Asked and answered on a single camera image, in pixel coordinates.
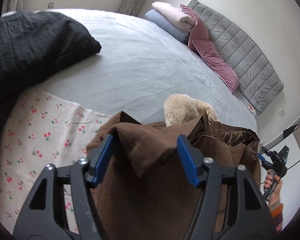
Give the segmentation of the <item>patterned red sleeve forearm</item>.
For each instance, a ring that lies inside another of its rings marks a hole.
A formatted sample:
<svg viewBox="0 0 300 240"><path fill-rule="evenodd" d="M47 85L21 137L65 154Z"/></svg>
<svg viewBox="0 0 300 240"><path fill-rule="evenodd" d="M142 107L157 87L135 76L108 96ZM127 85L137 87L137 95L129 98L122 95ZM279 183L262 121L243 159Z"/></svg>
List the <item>patterned red sleeve forearm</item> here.
<svg viewBox="0 0 300 240"><path fill-rule="evenodd" d="M274 220L276 233L279 234L282 231L283 226L283 204L279 193L273 192L268 207L270 209L271 216Z"/></svg>

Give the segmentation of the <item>person's right hand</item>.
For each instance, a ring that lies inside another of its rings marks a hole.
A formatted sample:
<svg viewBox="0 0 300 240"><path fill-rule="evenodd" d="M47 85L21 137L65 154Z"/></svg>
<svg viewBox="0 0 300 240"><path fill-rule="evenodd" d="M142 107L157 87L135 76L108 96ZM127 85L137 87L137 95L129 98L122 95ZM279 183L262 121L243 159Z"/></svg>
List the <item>person's right hand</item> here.
<svg viewBox="0 0 300 240"><path fill-rule="evenodd" d="M268 196L268 202L275 202L280 199L280 191L282 187L281 177L278 175L271 174L271 170L267 171L266 178L264 180L264 189L269 189L271 187L271 194Z"/></svg>

